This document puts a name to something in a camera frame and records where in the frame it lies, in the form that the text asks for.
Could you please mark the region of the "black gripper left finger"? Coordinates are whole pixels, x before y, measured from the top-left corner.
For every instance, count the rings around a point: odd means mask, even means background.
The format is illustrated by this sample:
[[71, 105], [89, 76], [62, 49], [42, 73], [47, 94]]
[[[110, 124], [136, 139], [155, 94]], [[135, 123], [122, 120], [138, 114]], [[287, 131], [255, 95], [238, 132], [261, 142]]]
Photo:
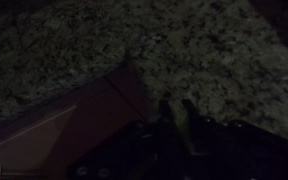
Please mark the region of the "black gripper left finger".
[[163, 122], [163, 123], [174, 122], [175, 118], [171, 110], [170, 104], [168, 103], [167, 100], [159, 101], [159, 113], [160, 113], [159, 122]]

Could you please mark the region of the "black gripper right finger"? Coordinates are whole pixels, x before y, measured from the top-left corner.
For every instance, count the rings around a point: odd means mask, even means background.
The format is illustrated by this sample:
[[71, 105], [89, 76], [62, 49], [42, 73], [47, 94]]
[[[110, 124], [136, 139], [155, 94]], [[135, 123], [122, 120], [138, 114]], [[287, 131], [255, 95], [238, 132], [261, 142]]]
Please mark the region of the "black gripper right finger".
[[193, 102], [189, 99], [184, 99], [182, 104], [188, 114], [189, 128], [194, 130], [195, 128], [200, 127], [203, 124], [203, 117], [200, 115]]

